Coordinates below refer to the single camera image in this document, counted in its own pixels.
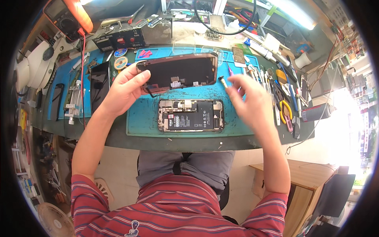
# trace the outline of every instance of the gray shorts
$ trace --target gray shorts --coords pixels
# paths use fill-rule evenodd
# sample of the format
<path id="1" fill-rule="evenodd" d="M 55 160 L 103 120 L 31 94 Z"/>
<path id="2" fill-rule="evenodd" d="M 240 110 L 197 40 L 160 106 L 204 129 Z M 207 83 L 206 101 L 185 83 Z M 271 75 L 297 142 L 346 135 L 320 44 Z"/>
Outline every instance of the gray shorts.
<path id="1" fill-rule="evenodd" d="M 212 188 L 224 190 L 235 151 L 196 152 L 183 161 L 181 152 L 139 151 L 136 177 L 139 188 L 165 174 L 172 174 L 176 161 L 182 172 L 189 173 Z"/>

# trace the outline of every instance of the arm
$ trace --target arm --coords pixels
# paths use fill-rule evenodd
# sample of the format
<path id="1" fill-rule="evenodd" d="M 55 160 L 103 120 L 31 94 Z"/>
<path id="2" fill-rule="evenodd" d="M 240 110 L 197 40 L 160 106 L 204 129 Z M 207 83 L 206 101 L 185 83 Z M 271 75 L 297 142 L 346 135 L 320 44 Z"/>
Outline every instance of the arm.
<path id="1" fill-rule="evenodd" d="M 235 75 L 228 80 L 233 86 L 226 91 L 238 116 L 252 129 L 263 148 L 263 178 L 266 185 L 264 196 L 270 193 L 284 193 L 288 196 L 291 187 L 290 169 L 274 125 L 273 104 L 269 94 L 249 77 Z"/>
<path id="2" fill-rule="evenodd" d="M 124 114 L 144 93 L 141 86 L 149 78 L 149 70 L 137 75 L 135 64 L 130 65 L 116 77 L 76 145 L 72 157 L 72 175 L 81 174 L 94 181 L 94 173 L 113 121 L 117 116 Z"/>

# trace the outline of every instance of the shirt logo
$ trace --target shirt logo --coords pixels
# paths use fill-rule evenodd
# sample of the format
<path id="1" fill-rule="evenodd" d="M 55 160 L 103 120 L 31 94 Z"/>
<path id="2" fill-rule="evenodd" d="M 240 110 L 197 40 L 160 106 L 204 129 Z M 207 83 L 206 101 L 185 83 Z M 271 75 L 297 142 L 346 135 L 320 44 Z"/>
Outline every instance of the shirt logo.
<path id="1" fill-rule="evenodd" d="M 129 230 L 129 233 L 124 234 L 125 237 L 136 237 L 138 236 L 138 228 L 139 222 L 136 220 L 132 221 L 132 228 Z"/>

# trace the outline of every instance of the blue silicone mat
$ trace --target blue silicone mat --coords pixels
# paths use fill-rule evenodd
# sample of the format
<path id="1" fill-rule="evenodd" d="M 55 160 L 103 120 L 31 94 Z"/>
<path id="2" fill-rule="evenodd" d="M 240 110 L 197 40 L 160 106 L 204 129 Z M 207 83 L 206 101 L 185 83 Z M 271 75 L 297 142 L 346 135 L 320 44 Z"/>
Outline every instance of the blue silicone mat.
<path id="1" fill-rule="evenodd" d="M 101 53 L 99 49 L 91 51 L 90 56 L 88 59 L 88 63 L 90 63 L 93 59 L 96 58 L 96 61 L 98 63 L 103 62 L 103 57 L 104 53 Z M 71 61 L 63 64 L 62 66 L 58 67 L 56 71 L 55 78 L 53 80 L 53 83 L 50 85 L 51 88 L 51 93 L 50 93 L 50 98 L 49 98 L 49 109 L 47 111 L 47 119 L 50 118 L 50 112 L 51 112 L 51 104 L 53 100 L 53 94 L 54 94 L 54 88 L 58 83 L 63 83 L 64 84 L 64 89 L 63 89 L 63 95 L 62 95 L 62 101 L 59 106 L 59 115 L 58 119 L 63 119 L 64 117 L 64 111 L 63 111 L 63 105 L 64 105 L 64 99 L 66 98 L 69 86 L 74 79 L 76 75 L 76 70 L 73 70 L 72 72 L 69 73 L 69 71 L 72 69 L 74 64 L 80 59 L 80 57 L 74 58 Z M 84 73 L 87 71 L 87 64 L 84 65 Z M 91 102 L 90 102 L 90 94 L 89 94 L 89 89 L 91 86 L 90 80 L 88 79 L 89 74 L 84 74 L 83 75 L 83 88 L 86 89 L 84 93 L 84 115 L 86 118 L 91 117 Z"/>
<path id="2" fill-rule="evenodd" d="M 137 51 L 136 61 L 173 56 L 172 48 L 148 48 L 144 50 L 150 50 L 152 55 L 149 58 L 138 58 L 142 50 Z M 188 47 L 176 48 L 177 54 L 176 50 L 179 50 L 181 54 L 193 53 L 193 48 Z M 201 49 L 196 48 L 196 53 L 200 52 Z M 246 56 L 253 66 L 259 67 L 256 57 Z M 242 68 L 234 66 L 233 53 L 224 51 L 224 61 L 218 66 L 217 77 L 224 75 L 227 78 L 229 76 L 225 61 L 228 62 L 234 74 L 242 74 Z M 224 103 L 224 129 L 221 132 L 160 132 L 158 130 L 158 102 L 160 99 L 220 99 Z M 226 137 L 253 134 L 237 116 L 225 88 L 218 80 L 209 86 L 169 90 L 155 98 L 151 98 L 150 95 L 141 96 L 128 110 L 126 133 L 129 136 L 139 137 Z"/>

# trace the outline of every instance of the fluorescent light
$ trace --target fluorescent light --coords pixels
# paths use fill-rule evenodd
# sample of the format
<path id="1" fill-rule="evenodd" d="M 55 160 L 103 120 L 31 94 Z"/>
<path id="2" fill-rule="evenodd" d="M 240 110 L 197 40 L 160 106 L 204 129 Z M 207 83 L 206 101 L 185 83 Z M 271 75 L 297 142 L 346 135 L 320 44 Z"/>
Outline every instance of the fluorescent light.
<path id="1" fill-rule="evenodd" d="M 290 17 L 296 20 L 300 25 L 309 30 L 313 30 L 316 26 L 316 22 L 310 18 L 301 8 L 290 0 L 268 0 L 282 11 L 287 13 Z"/>
<path id="2" fill-rule="evenodd" d="M 89 2 L 92 2 L 93 0 L 80 0 L 80 4 L 86 5 Z"/>

